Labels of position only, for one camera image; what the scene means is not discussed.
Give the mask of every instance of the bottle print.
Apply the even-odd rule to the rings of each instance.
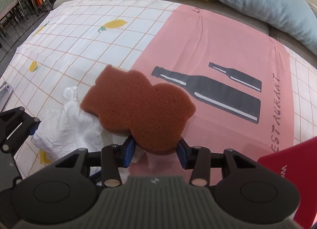
[[[182,74],[162,67],[155,67],[152,76],[182,87],[203,103],[259,123],[261,101],[240,90],[206,76]]]
[[[228,76],[231,80],[235,82],[241,83],[244,86],[252,88],[256,91],[262,91],[262,82],[246,73],[243,73],[233,68],[222,67],[212,62],[209,62],[208,66],[221,73],[224,73],[226,76]]]

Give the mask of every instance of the red object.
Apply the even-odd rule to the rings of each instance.
[[[317,137],[263,156],[258,163],[296,185],[301,202],[294,220],[310,228],[317,212]]]

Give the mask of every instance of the white checkered tablecloth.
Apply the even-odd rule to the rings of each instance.
[[[317,71],[294,51],[285,48],[290,54],[296,145],[317,136]]]
[[[23,106],[31,116],[43,119],[47,109],[62,107],[65,88],[78,86],[82,99],[107,64],[129,70],[179,5],[161,0],[75,0],[62,4],[17,49],[1,78],[1,83],[6,80],[14,88],[5,109]],[[113,20],[127,23],[98,32]],[[31,72],[33,61],[38,69]],[[23,177],[44,166],[39,163],[38,151],[29,137],[16,154]]]

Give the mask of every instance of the sponge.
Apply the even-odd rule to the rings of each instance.
[[[131,134],[145,151],[167,155],[175,151],[187,120],[196,107],[180,88],[152,85],[144,74],[111,65],[101,72],[81,106],[96,115],[111,133]]]

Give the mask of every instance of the screw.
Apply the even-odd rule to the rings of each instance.
[[[8,151],[9,150],[9,146],[7,144],[3,144],[2,149],[4,151]]]
[[[154,183],[154,184],[159,183],[159,178],[152,178],[151,183]]]
[[[196,179],[191,181],[191,184],[194,186],[203,187],[207,184],[207,181],[205,179],[202,179],[202,178],[196,178]]]
[[[107,187],[114,188],[114,187],[119,186],[119,185],[120,185],[120,182],[119,182],[119,180],[117,180],[117,179],[108,179],[108,180],[105,180],[104,184],[105,184]]]

